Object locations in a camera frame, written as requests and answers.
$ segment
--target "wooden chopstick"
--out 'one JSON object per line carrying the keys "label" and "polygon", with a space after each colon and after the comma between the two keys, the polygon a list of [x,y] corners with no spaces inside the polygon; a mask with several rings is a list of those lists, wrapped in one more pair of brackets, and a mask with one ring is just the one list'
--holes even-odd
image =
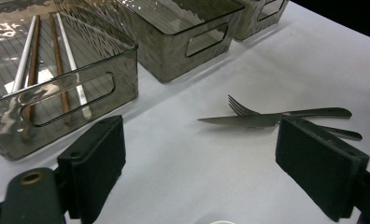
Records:
{"label": "wooden chopstick", "polygon": [[[50,27],[51,27],[51,35],[53,38],[53,47],[54,47],[54,56],[56,60],[56,67],[57,67],[57,76],[60,76],[64,73],[63,70],[63,64],[62,64],[62,58],[60,55],[60,46],[59,46],[59,41],[57,37],[57,31],[56,31],[56,23],[54,21],[53,13],[49,13],[50,17]],[[68,95],[65,92],[61,93],[61,99],[62,99],[62,109],[64,113],[68,113],[70,110],[70,105],[69,105],[69,100],[68,100]],[[70,117],[67,116],[65,119],[65,123],[70,122]]]}

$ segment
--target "screw hole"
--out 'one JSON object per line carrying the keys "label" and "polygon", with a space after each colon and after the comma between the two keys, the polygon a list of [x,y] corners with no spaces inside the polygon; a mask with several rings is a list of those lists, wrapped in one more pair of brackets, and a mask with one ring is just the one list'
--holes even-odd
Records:
{"label": "screw hole", "polygon": [[23,185],[30,185],[38,182],[43,177],[43,174],[41,172],[32,172],[29,173],[21,178],[20,183]]}

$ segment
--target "transparent plastic container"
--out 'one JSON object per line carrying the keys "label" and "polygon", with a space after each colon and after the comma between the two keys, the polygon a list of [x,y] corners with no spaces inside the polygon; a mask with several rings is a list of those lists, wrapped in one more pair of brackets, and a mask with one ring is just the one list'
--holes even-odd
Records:
{"label": "transparent plastic container", "polygon": [[92,8],[139,46],[138,60],[161,82],[230,47],[243,5],[232,0],[66,0]]}
{"label": "transparent plastic container", "polygon": [[[60,13],[75,69],[70,66],[69,50],[54,14],[64,68],[58,76],[52,46],[54,26],[49,17],[49,12],[55,10],[51,1],[0,3],[0,155],[10,161],[41,149],[138,95],[137,44],[87,10],[79,10],[79,18]],[[11,92],[31,18],[36,13],[41,17],[39,84]],[[25,74],[30,70],[30,58],[27,61]],[[81,103],[79,88],[86,102]]]}
{"label": "transparent plastic container", "polygon": [[289,0],[237,0],[245,9],[235,31],[235,40],[243,41],[280,20]]}

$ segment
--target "storage bin handle cutout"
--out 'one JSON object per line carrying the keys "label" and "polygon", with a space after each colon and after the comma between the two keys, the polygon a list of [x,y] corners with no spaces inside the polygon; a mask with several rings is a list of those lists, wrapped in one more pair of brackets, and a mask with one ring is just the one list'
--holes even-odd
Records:
{"label": "storage bin handle cutout", "polygon": [[[88,103],[85,105],[80,104],[79,98],[76,94],[76,87],[80,85],[85,90],[85,93],[87,93]],[[21,116],[23,120],[36,127],[42,127],[58,119],[68,119],[71,114],[75,113],[78,110],[81,110],[85,106],[92,105],[93,103],[102,100],[103,98],[110,95],[115,89],[113,76],[110,73],[105,73],[100,77],[95,77],[93,79],[84,81],[82,83],[79,83],[79,85],[77,86],[71,87],[65,91],[55,92],[51,96],[48,96],[36,103],[25,106],[21,110]],[[58,103],[61,101],[60,98],[62,93],[64,92],[68,95],[70,102],[70,109],[66,113],[63,112],[60,103]],[[44,110],[44,108],[52,108],[52,105],[54,105],[54,109],[49,111]]]}
{"label": "storage bin handle cutout", "polygon": [[219,44],[226,37],[227,31],[228,23],[226,22],[199,35],[193,36],[188,41],[185,54],[186,57],[190,58],[203,50],[209,49],[212,46]]}

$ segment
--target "utensil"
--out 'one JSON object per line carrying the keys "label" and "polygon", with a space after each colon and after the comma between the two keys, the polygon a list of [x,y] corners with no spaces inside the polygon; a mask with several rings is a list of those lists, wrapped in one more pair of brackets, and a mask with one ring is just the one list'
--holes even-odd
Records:
{"label": "utensil", "polygon": [[[233,98],[231,95],[228,95],[229,98],[229,106],[234,110],[234,112],[238,116],[245,116],[245,115],[259,115],[260,113],[250,110],[247,107],[241,105],[235,98]],[[322,129],[325,131],[332,133],[338,137],[343,137],[351,140],[362,140],[363,137],[356,132],[353,131],[348,131],[348,130],[343,130],[343,129],[336,129],[336,128],[331,128],[331,127],[326,127],[326,126],[321,126]]]}
{"label": "utensil", "polygon": [[[72,70],[76,70],[77,65],[75,64],[74,55],[72,54],[72,50],[71,50],[71,47],[69,46],[68,38],[66,37],[65,28],[63,26],[63,21],[61,19],[60,13],[56,13],[56,15],[57,15],[57,20],[59,21],[60,30],[61,30],[61,33],[62,33],[62,36],[63,36],[63,41],[64,41],[64,45],[65,45],[65,49],[66,49],[66,54],[68,56],[69,65],[70,65]],[[78,93],[78,98],[79,98],[80,104],[81,105],[86,105],[87,104],[87,99],[86,99],[86,95],[85,95],[85,92],[83,90],[82,85],[77,86],[77,93]],[[85,107],[82,108],[82,113],[83,113],[83,117],[85,119],[91,119],[92,118],[92,111],[90,110],[90,108],[88,106],[85,106]]]}

